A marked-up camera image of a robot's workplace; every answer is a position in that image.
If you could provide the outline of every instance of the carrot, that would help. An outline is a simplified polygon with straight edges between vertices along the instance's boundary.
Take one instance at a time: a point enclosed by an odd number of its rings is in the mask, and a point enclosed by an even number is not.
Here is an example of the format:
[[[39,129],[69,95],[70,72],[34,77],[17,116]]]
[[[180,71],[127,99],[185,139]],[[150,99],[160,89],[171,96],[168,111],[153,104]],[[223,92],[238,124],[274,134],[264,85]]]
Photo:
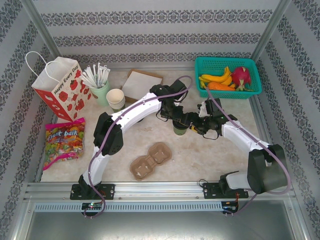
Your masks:
[[[209,90],[218,90],[218,91],[235,91],[235,89],[233,87],[229,87],[227,85],[223,85],[221,83],[218,82],[209,82],[208,86]]]

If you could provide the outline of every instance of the marble tabletop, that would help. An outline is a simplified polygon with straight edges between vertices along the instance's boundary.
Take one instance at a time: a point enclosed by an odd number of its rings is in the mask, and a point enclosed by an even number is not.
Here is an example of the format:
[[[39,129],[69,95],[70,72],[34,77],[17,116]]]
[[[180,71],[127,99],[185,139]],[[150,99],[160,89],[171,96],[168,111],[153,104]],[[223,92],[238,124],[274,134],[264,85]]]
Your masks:
[[[195,77],[194,71],[152,71],[163,76],[163,84],[170,85],[178,77],[189,75]],[[112,88],[120,88],[126,82],[127,71],[111,71],[109,82]],[[188,86],[190,80],[182,79]],[[181,104],[184,112],[197,112],[197,104],[204,98],[192,83],[188,96]],[[223,109],[234,115],[252,134],[258,135],[257,126],[248,99],[220,99]],[[79,117],[86,121],[84,135],[84,155],[77,160],[69,160],[53,164],[43,171],[41,182],[77,182],[80,175],[88,168],[94,149],[94,130],[101,113],[112,114],[112,109],[99,106],[92,98],[80,112]],[[208,137],[215,137],[210,131]],[[118,153],[112,156],[104,170],[103,182],[135,182],[130,172],[130,164],[139,156],[146,155],[148,149],[156,142],[164,142],[172,151],[172,159],[162,166],[157,166],[153,174],[145,178],[145,182],[162,181],[198,181],[206,179],[217,181],[220,175],[245,171],[248,166],[248,157],[231,141],[219,137],[217,140],[205,139],[188,129],[178,136],[173,131],[172,121],[163,122],[153,113],[143,121],[132,126],[123,136],[124,145]]]

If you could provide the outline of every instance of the damask pattern wall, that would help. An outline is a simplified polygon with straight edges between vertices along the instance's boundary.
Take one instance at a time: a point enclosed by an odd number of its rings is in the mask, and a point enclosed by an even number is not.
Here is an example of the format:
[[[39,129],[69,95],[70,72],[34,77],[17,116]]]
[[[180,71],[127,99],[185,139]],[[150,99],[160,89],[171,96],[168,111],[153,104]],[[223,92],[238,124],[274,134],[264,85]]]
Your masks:
[[[29,51],[51,54],[20,1],[0,2],[0,240],[9,235],[25,184],[33,182],[52,112],[31,88],[36,76],[25,63]],[[45,64],[30,55],[36,73]]]
[[[193,67],[251,56],[279,0],[35,0],[63,56],[82,66]]]
[[[311,239],[320,239],[320,1],[294,0],[257,62],[268,130],[286,150]]]

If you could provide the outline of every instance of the candy bag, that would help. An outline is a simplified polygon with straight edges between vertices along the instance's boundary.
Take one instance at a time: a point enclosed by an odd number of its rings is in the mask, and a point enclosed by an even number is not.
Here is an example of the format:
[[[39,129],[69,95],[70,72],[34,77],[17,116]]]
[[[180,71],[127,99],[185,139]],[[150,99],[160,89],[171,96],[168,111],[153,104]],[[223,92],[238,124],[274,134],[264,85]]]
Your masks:
[[[82,117],[73,122],[45,125],[43,170],[56,162],[77,159],[83,155],[85,124]]]

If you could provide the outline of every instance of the yellow banana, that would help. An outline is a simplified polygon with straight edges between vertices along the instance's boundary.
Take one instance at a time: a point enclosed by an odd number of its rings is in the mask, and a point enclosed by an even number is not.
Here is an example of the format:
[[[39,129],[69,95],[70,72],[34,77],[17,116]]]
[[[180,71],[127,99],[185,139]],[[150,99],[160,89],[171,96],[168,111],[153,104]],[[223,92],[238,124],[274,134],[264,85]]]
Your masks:
[[[229,76],[224,82],[221,82],[221,84],[229,86],[231,82],[232,82],[232,77]]]
[[[212,76],[209,74],[203,74],[201,77],[209,82],[216,82],[216,83],[223,83],[228,79],[228,77],[231,75],[231,72],[229,70],[229,67],[224,68],[224,74],[222,76]]]
[[[205,83],[204,83],[203,81],[200,81],[200,86],[201,86],[201,88],[203,88],[203,89],[206,88],[206,85],[205,85]]]
[[[202,82],[204,82],[204,83],[210,83],[210,81],[209,80],[206,80],[206,79],[204,79],[203,77],[199,77],[199,80],[200,80],[200,82],[202,81]]]

